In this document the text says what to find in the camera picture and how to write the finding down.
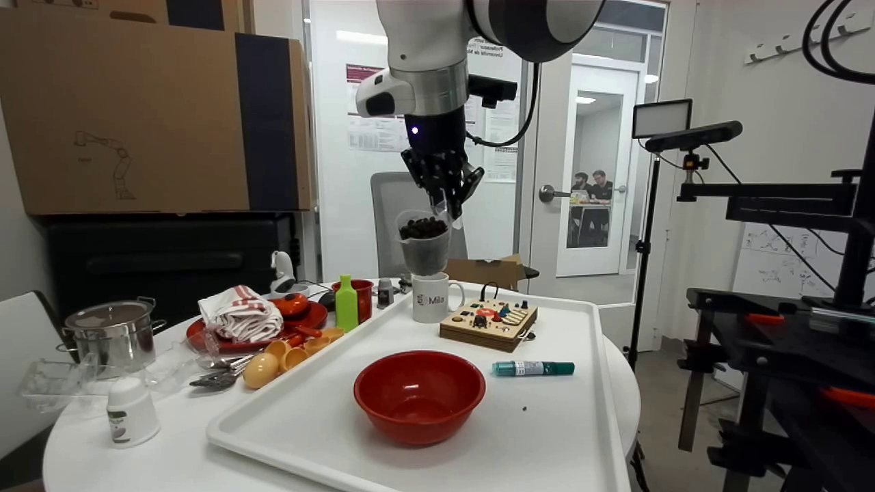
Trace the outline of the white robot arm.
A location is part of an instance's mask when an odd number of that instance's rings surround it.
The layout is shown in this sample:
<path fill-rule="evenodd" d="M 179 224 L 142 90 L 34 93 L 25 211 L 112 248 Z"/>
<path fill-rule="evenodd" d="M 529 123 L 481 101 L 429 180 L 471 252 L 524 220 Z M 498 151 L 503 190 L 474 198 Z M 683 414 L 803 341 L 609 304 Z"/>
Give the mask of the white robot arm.
<path fill-rule="evenodd" d="M 389 63 L 356 90 L 364 117 L 401 117 L 401 162 L 438 211 L 463 216 L 485 169 L 464 153 L 464 108 L 475 93 L 471 45 L 541 65 L 572 52 L 606 0 L 374 0 Z"/>

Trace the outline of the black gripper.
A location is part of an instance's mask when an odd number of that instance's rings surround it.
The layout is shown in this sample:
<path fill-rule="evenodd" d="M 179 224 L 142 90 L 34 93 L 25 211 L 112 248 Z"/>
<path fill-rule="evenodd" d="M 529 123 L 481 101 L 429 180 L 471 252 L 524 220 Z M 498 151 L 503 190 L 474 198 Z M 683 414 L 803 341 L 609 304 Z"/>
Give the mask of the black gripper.
<path fill-rule="evenodd" d="M 459 220 L 463 205 L 485 177 L 485 169 L 474 166 L 464 153 L 464 112 L 408 116 L 404 131 L 410 149 L 401 162 L 414 184 L 429 195 L 436 207 L 445 207 L 451 220 Z"/>

